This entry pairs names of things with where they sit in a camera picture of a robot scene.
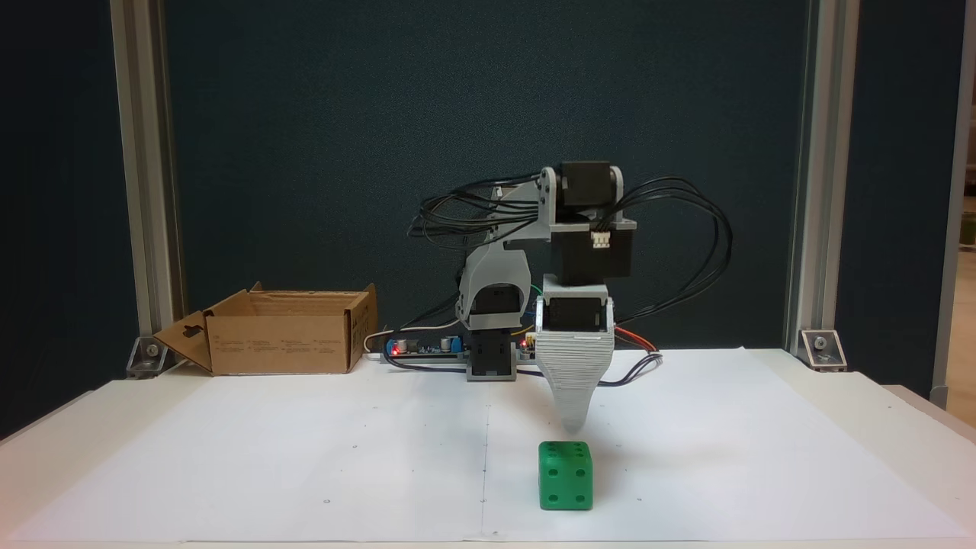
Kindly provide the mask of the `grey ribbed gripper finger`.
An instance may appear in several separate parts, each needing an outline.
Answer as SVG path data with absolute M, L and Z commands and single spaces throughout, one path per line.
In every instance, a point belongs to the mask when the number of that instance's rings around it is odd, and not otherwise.
M 537 335 L 536 361 L 551 387 L 562 427 L 578 433 L 612 362 L 613 335 Z

